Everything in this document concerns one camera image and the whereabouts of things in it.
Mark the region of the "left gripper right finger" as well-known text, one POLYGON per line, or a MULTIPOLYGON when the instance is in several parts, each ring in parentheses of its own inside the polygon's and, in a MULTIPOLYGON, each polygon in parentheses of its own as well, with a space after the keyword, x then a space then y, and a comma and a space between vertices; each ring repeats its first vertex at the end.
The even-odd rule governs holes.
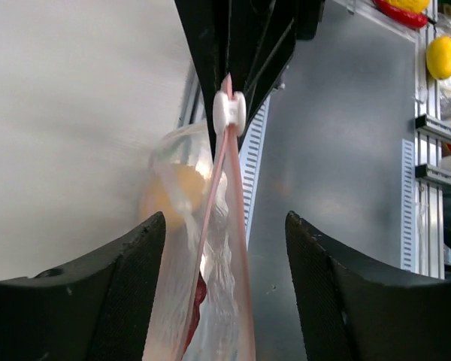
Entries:
POLYGON ((309 360, 451 360, 451 279, 373 259, 295 212, 285 232, 309 360))

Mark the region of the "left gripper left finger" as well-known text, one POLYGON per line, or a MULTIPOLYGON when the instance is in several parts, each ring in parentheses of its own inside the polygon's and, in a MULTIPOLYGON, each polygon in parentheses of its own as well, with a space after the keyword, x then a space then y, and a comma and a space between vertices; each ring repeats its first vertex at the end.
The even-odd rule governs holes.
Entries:
POLYGON ((140 360, 165 218, 33 278, 0 281, 0 360, 140 360))

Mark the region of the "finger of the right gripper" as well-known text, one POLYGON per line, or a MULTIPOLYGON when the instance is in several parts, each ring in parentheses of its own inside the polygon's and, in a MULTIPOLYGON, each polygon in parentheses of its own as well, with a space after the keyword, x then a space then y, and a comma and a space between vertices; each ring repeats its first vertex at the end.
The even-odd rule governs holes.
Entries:
POLYGON ((213 99, 226 76, 230 2, 176 0, 174 3, 201 86, 210 148, 215 150, 213 99))
POLYGON ((324 1, 230 1, 225 72, 246 99, 248 128, 289 64, 297 41, 310 41, 324 1))

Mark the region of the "clear zip top bag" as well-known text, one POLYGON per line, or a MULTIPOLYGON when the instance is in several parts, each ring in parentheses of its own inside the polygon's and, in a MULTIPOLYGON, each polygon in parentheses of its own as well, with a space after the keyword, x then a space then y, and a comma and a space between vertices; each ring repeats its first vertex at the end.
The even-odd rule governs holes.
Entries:
POLYGON ((168 230, 165 224, 145 360, 256 357, 238 154, 246 115, 244 94, 234 91, 232 78, 226 76, 213 100, 216 149, 210 148, 207 124, 200 122, 167 134, 150 155, 149 178, 166 165, 183 164, 201 173, 207 185, 201 206, 186 218, 184 226, 168 230), (207 295, 184 353, 199 273, 207 295))

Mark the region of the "background red chili pepper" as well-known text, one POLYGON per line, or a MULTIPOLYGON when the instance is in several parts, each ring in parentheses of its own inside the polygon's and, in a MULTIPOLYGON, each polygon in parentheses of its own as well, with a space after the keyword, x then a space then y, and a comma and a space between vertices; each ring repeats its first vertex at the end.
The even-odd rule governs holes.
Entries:
POLYGON ((427 16, 422 13, 404 10, 383 0, 375 0, 374 4, 387 17, 410 29, 419 30, 428 23, 427 16))

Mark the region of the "background yellow corn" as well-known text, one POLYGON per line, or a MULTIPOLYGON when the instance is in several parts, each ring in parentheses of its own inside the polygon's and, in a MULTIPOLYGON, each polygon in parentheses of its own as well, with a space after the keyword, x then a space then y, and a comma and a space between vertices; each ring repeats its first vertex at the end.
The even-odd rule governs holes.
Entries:
POLYGON ((387 0, 387 2, 392 6, 416 14, 422 13, 430 3, 429 0, 387 0))

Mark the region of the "background yellow lemon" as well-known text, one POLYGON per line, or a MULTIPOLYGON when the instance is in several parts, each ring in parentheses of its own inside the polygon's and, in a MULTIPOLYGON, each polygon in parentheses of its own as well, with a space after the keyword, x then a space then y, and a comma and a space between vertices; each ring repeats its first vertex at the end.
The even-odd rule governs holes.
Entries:
POLYGON ((436 80, 451 77, 451 37, 442 35, 435 38, 425 52, 429 74, 436 80))

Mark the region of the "aluminium mounting rail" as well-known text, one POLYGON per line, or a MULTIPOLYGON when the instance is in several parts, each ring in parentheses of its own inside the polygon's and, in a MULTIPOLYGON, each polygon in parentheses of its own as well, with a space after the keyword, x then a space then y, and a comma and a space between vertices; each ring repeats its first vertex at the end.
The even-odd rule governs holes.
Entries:
POLYGON ((201 86, 193 64, 189 65, 177 127, 199 123, 205 119, 201 86))

